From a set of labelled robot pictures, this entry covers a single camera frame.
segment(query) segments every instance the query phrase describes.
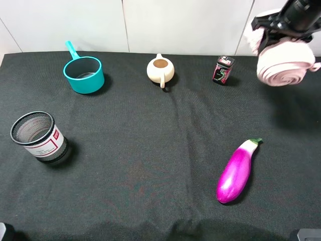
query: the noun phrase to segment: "white tile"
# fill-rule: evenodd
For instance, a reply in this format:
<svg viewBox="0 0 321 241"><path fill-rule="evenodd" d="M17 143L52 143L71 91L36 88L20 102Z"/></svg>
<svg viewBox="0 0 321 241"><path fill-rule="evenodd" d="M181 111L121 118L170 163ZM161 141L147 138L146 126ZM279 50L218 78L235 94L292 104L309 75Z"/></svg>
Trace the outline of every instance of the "white tile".
<svg viewBox="0 0 321 241"><path fill-rule="evenodd" d="M123 0L130 52L234 55L252 0Z"/></svg>
<svg viewBox="0 0 321 241"><path fill-rule="evenodd" d="M285 3L286 0L255 0L248 23L250 24L253 20L253 18L265 11L273 10L273 9L281 9ZM317 56L321 56L321 32L315 33L314 35L314 40L309 43L311 46L313 52ZM242 36L240 45L237 49L236 52L237 55L253 55L248 44L246 41L246 38Z"/></svg>
<svg viewBox="0 0 321 241"><path fill-rule="evenodd" d="M314 55L321 56L321 32L313 34L313 40L309 43Z"/></svg>
<svg viewBox="0 0 321 241"><path fill-rule="evenodd" d="M128 52L121 0L0 0L0 16L23 52Z"/></svg>
<svg viewBox="0 0 321 241"><path fill-rule="evenodd" d="M1 67L1 64L2 64L3 59L4 59L4 54L3 54L3 53L0 53L0 67Z"/></svg>
<svg viewBox="0 0 321 241"><path fill-rule="evenodd" d="M21 52L21 50L15 43L4 24L0 21L0 64L2 63L4 54L18 52Z"/></svg>

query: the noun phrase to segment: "mesh pencil cup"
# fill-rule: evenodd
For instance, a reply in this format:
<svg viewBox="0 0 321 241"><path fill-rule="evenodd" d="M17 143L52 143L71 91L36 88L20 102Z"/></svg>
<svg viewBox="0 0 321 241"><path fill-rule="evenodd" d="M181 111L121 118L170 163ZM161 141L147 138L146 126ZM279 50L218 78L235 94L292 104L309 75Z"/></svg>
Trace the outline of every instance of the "mesh pencil cup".
<svg viewBox="0 0 321 241"><path fill-rule="evenodd" d="M11 127L10 135L15 143L23 146L38 161L47 164L61 159L69 146L54 118L43 111L20 117Z"/></svg>

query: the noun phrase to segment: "purple eggplant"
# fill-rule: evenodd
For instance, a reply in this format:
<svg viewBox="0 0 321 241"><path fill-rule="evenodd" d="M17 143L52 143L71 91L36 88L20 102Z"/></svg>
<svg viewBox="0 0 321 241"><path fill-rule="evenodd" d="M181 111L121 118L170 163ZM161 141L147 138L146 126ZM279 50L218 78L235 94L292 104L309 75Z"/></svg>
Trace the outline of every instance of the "purple eggplant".
<svg viewBox="0 0 321 241"><path fill-rule="evenodd" d="M233 153L217 185L216 197L228 203L243 191L251 172L251 157L261 138L249 139Z"/></svg>

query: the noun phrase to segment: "eggplant stem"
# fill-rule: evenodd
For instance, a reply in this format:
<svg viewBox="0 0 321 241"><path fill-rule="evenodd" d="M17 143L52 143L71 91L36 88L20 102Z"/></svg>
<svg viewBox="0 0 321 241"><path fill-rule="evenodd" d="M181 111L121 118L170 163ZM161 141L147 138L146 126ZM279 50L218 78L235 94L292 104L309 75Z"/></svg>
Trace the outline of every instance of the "eggplant stem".
<svg viewBox="0 0 321 241"><path fill-rule="evenodd" d="M262 138L250 139L250 141L254 142L255 144L259 144L262 141Z"/></svg>

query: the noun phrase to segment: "pink towel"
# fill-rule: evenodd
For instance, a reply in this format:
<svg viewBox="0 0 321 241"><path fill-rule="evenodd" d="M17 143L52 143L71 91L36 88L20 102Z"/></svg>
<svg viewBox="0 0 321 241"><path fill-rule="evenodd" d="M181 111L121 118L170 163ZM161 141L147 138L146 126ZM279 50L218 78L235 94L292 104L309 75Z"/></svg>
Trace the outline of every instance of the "pink towel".
<svg viewBox="0 0 321 241"><path fill-rule="evenodd" d="M277 12L265 12L261 16ZM250 25L244 31L252 52L257 55L264 33L263 28L253 31ZM298 84L306 71L317 71L321 63L315 62L315 56L308 44L301 40L285 37L279 43L266 47L259 55L257 77L271 86Z"/></svg>

